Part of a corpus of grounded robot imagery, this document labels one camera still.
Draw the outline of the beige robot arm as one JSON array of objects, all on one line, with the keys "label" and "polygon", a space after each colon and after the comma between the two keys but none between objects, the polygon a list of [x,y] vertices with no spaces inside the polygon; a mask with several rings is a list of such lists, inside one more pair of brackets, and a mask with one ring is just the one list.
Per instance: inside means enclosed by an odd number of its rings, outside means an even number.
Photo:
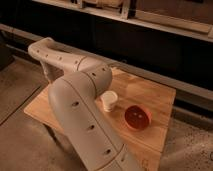
[{"label": "beige robot arm", "polygon": [[142,171],[95,100],[111,85],[111,68],[103,61],[55,49],[44,38],[28,53],[40,61],[51,85],[50,107],[88,171]]}]

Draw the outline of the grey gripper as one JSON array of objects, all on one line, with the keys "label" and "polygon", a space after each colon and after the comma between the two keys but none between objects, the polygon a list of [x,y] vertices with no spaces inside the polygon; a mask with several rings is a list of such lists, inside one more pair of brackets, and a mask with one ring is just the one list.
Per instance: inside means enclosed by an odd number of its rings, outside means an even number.
[{"label": "grey gripper", "polygon": [[45,78],[49,83],[54,82],[59,76],[62,75],[62,71],[48,63],[41,62]]}]

